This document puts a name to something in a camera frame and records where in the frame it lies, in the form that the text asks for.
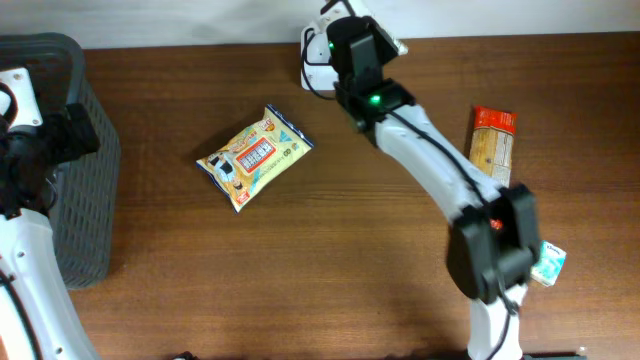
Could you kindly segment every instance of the wooden table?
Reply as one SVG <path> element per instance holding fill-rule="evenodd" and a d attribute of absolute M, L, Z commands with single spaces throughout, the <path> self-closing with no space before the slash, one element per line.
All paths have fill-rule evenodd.
<path fill-rule="evenodd" d="M 471 109 L 519 114 L 513 182 L 568 252 L 533 284 L 525 351 L 640 353 L 640 34 L 408 42 L 387 74 L 460 150 Z M 297 45 L 87 51 L 122 141 L 112 267 L 73 292 L 105 359 L 382 358 L 464 349 L 447 227 L 412 177 L 300 88 Z M 240 215 L 196 169 L 275 104 L 316 142 Z"/>

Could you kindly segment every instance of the plastic basket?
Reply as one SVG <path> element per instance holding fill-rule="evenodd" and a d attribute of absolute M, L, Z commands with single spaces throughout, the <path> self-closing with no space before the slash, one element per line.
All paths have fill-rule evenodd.
<path fill-rule="evenodd" d="M 81 103 L 100 138 L 96 154 L 59 166 L 52 174 L 58 202 L 50 213 L 56 259 L 67 288 L 107 276 L 120 168 L 120 140 L 85 77 L 80 46 L 61 34 L 0 36 L 0 69 L 24 66 L 40 112 Z"/>

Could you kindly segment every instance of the chip bag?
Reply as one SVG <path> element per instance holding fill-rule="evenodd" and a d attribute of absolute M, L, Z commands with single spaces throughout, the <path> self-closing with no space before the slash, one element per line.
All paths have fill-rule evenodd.
<path fill-rule="evenodd" d="M 259 122 L 236 135 L 222 149 L 197 161 L 224 192 L 236 212 L 276 176 L 309 152 L 313 143 L 273 106 Z"/>

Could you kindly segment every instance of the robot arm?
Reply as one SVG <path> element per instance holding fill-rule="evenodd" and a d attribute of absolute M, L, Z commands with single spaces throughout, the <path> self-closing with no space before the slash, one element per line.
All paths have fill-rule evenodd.
<path fill-rule="evenodd" d="M 58 269 L 46 174 L 99 146 L 86 112 L 42 117 L 29 73 L 0 72 L 0 336 L 9 359 L 98 359 Z"/>
<path fill-rule="evenodd" d="M 373 18 L 337 19 L 326 35 L 336 100 L 353 126 L 416 178 L 450 224 L 447 268 L 472 300 L 469 356 L 520 359 L 517 310 L 540 256 L 533 195 L 522 185 L 505 189 L 474 167 L 409 92 L 384 79 L 383 66 L 400 48 Z"/>

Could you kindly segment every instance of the cable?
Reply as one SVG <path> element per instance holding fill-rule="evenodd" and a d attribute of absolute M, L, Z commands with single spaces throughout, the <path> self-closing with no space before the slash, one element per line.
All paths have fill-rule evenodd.
<path fill-rule="evenodd" d="M 487 200 L 484 198 L 484 196 L 482 196 L 482 193 L 480 192 L 480 189 L 478 189 L 478 185 L 476 184 L 476 182 L 471 178 L 471 176 L 469 176 L 469 173 L 466 172 L 466 170 L 462 167 L 462 165 L 460 164 L 460 162 L 458 161 L 458 159 L 455 158 L 455 156 L 453 156 L 453 154 L 447 150 L 447 148 L 445 148 L 442 144 L 440 144 L 439 142 L 437 142 L 436 140 L 434 140 L 431 136 L 429 136 L 429 134 L 427 134 L 426 132 L 418 129 L 415 125 L 413 125 L 412 123 L 410 123 L 407 119 L 403 118 L 402 116 L 398 115 L 398 113 L 396 113 L 393 110 L 389 110 L 389 109 L 385 109 L 385 112 L 391 116 L 393 116 L 394 118 L 396 118 L 398 121 L 400 121 L 404 126 L 408 127 L 409 129 L 411 129 L 413 132 L 415 132 L 416 134 L 420 135 L 421 138 L 423 138 L 424 140 L 426 140 L 428 143 L 430 143 L 431 145 L 433 145 L 436 149 L 440 150 L 440 152 L 447 157 L 447 159 L 449 159 L 449 161 L 451 161 L 451 163 L 456 167 L 456 169 L 460 172 L 460 175 L 462 175 L 462 177 L 464 178 L 465 182 L 467 182 L 467 184 L 469 184 L 469 186 L 471 187 L 471 190 L 476 194 L 476 196 L 478 197 L 478 200 L 480 200 L 480 202 L 482 203 L 483 206 L 486 206 L 488 204 Z"/>
<path fill-rule="evenodd" d="M 395 111 L 385 109 L 385 112 L 393 116 L 394 118 L 396 118 L 404 126 L 408 127 L 409 129 L 411 129 L 412 131 L 420 135 L 421 138 L 429 142 L 436 149 L 440 150 L 440 152 L 442 152 L 442 154 L 444 154 L 451 161 L 451 163 L 456 167 L 456 169 L 460 172 L 460 174 L 462 175 L 464 180 L 469 184 L 469 186 L 471 187 L 473 192 L 476 194 L 476 196 L 478 197 L 478 200 L 480 200 L 482 205 L 483 206 L 487 205 L 487 200 L 484 198 L 484 196 L 482 196 L 482 193 L 480 192 L 480 189 L 478 189 L 478 185 L 476 184 L 476 182 L 471 178 L 471 176 L 469 176 L 469 174 L 464 170 L 464 168 L 462 167 L 458 159 L 456 159 L 455 156 L 453 156 L 453 154 L 451 154 L 451 152 L 447 150 L 447 148 L 445 148 L 442 144 L 434 140 L 431 136 L 429 136 L 429 134 L 425 133 L 424 131 L 418 129 L 415 125 L 411 124 L 407 119 L 398 115 Z M 505 289 L 506 286 L 504 283 L 503 274 L 500 271 L 496 271 L 496 274 L 498 276 L 499 297 L 500 299 L 502 299 L 502 301 L 504 302 L 504 306 L 507 309 L 507 316 L 504 322 L 504 326 L 502 328 L 502 332 L 500 334 L 500 339 L 498 340 L 498 343 L 493 348 L 493 350 L 491 351 L 491 353 L 489 354 L 486 360 L 492 360 L 496 356 L 496 354 L 500 352 L 500 350 L 502 349 L 502 346 L 504 345 L 504 342 L 507 339 L 507 334 L 509 333 L 511 316 L 517 315 L 519 310 L 518 304 L 509 300 L 509 298 L 506 295 L 506 289 Z"/>
<path fill-rule="evenodd" d="M 11 285 L 13 279 L 9 279 L 1 270 L 0 270 L 0 288 L 5 287 L 7 289 L 7 293 L 13 301 L 13 305 L 16 307 L 16 311 L 20 316 L 20 321 L 22 322 L 22 326 L 27 332 L 27 337 L 29 338 L 29 343 L 31 344 L 31 350 L 33 350 L 33 355 L 36 359 L 42 359 L 42 353 L 40 352 L 40 347 L 38 345 L 38 339 L 36 338 L 36 333 L 33 330 L 33 326 L 31 322 L 29 322 L 29 317 L 27 316 L 27 311 L 24 308 L 24 305 L 20 301 L 20 297 L 16 293 L 16 290 Z"/>
<path fill-rule="evenodd" d="M 304 46 L 302 48 L 302 56 L 301 58 L 301 68 L 302 68 L 302 78 L 304 79 L 304 82 L 307 83 L 307 86 L 309 87 L 309 90 L 313 93 L 313 95 L 319 97 L 322 100 L 335 100 L 336 98 L 332 98 L 332 97 L 328 97 L 328 96 L 324 96 L 322 94 L 320 94 L 319 92 L 316 91 L 316 89 L 313 88 L 313 86 L 311 86 L 311 83 L 309 82 L 309 78 L 307 77 L 307 71 L 304 69 L 304 63 L 307 61 L 307 48 L 309 47 L 309 44 L 311 43 L 311 40 L 313 40 L 314 37 L 316 37 L 315 34 L 311 35 L 311 39 L 307 40 L 307 36 L 309 34 L 309 32 L 312 32 L 313 28 L 308 28 L 307 31 L 304 32 Z"/>
<path fill-rule="evenodd" d="M 49 178 L 46 178 L 45 180 L 47 180 L 47 184 L 49 184 L 49 188 L 51 189 L 51 203 L 47 207 L 47 211 L 51 211 L 58 202 L 58 189 L 56 189 L 56 186 L 51 182 L 51 180 L 49 180 Z"/>

